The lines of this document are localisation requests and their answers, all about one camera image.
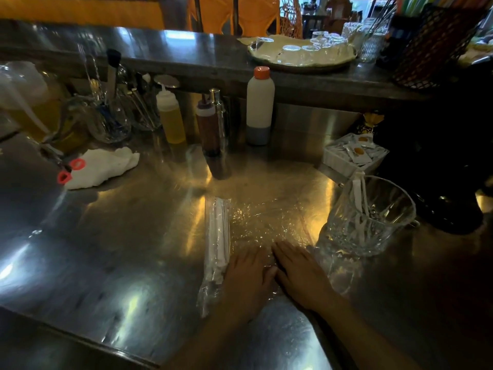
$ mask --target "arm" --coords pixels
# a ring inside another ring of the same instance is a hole
[[[267,301],[277,267],[271,267],[264,275],[266,263],[265,248],[251,247],[231,257],[215,311],[162,369],[195,370],[213,364],[224,343],[240,326],[253,319]]]
[[[288,242],[278,242],[272,248],[286,270],[286,273],[277,271],[286,292],[332,327],[360,370],[420,370],[411,358],[368,326],[332,289],[324,271],[305,248],[293,247]]]

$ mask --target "red ring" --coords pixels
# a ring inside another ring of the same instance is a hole
[[[71,179],[72,179],[72,175],[65,170],[62,170],[58,173],[58,176],[57,176],[58,184],[65,184]]]
[[[70,161],[69,165],[72,170],[82,170],[86,167],[86,161],[82,158],[76,158],[75,160]]]

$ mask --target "hand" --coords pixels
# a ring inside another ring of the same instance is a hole
[[[286,273],[278,270],[277,278],[298,304],[321,313],[340,301],[322,267],[305,248],[280,241],[273,244],[272,250],[286,270]]]
[[[270,267],[264,275],[267,250],[248,247],[234,254],[222,284],[222,297],[218,314],[233,325],[242,325],[254,318],[264,306],[270,292],[277,267]]]

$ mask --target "orange cap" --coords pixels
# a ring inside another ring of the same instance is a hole
[[[267,66],[257,66],[253,71],[253,77],[255,79],[269,79],[271,77],[271,70]]]

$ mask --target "brown squeeze bottle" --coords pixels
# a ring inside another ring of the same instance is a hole
[[[197,103],[195,114],[197,116],[197,125],[199,126],[202,152],[207,157],[220,155],[219,120],[215,107],[204,95]]]

